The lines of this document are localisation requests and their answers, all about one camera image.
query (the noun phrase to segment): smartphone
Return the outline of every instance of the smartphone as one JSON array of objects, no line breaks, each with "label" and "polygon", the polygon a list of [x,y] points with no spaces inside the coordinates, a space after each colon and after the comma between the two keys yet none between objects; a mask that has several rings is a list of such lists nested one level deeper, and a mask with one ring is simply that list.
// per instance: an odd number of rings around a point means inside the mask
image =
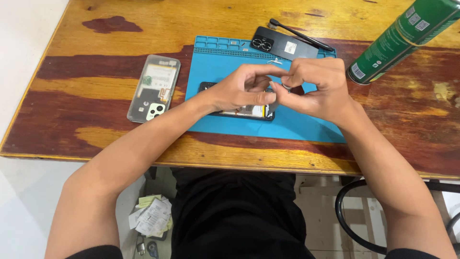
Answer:
[{"label": "smartphone", "polygon": [[169,109],[179,75],[180,61],[149,55],[126,117],[145,123]]},{"label": "smartphone", "polygon": [[[198,88],[198,92],[204,91],[212,87],[215,84],[217,83],[201,82],[200,87]],[[273,90],[268,88],[266,92],[272,93]],[[275,118],[275,112],[268,114],[269,106],[270,106],[269,104],[263,105],[263,106],[246,105],[245,107],[239,107],[234,110],[213,112],[210,115],[272,121]]]}]

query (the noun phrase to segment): black shirt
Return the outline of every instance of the black shirt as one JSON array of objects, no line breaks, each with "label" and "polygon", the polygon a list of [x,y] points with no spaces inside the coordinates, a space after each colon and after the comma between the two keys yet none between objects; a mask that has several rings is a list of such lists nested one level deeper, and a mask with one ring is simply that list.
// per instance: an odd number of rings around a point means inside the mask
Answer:
[{"label": "black shirt", "polygon": [[[314,258],[305,247],[305,220],[294,204],[294,174],[175,170],[173,259]],[[69,257],[122,258],[114,246]],[[436,259],[411,249],[387,259]]]}]

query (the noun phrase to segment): wood grain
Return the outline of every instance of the wood grain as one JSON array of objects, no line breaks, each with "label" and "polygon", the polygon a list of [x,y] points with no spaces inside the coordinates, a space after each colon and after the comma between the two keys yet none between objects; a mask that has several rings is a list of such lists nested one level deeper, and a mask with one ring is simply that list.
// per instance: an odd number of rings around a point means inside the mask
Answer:
[{"label": "wood grain", "polygon": [[[181,61],[172,107],[184,101],[196,35],[250,39],[275,18],[335,47],[348,65],[411,3],[71,0],[0,155],[89,160],[138,126],[126,113],[147,55]],[[459,31],[452,25],[371,85],[349,82],[352,97],[423,177],[460,178]],[[156,164],[360,174],[346,144],[199,132],[186,132]]]}]

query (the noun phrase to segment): spray can label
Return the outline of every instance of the spray can label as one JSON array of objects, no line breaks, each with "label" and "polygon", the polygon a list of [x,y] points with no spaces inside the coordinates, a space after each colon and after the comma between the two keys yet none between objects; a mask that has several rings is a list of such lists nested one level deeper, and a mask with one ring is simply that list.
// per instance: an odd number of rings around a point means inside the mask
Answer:
[{"label": "spray can label", "polygon": [[348,68],[351,80],[369,84],[460,18],[460,0],[416,0]]}]

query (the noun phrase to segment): pile of receipts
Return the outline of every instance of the pile of receipts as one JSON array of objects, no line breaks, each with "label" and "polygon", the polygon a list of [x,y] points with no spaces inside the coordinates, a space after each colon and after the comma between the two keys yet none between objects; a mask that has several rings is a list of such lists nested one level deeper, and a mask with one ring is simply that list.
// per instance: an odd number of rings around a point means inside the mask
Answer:
[{"label": "pile of receipts", "polygon": [[162,195],[151,195],[139,198],[134,212],[129,215],[129,228],[146,237],[163,237],[163,233],[173,225],[171,203]]}]

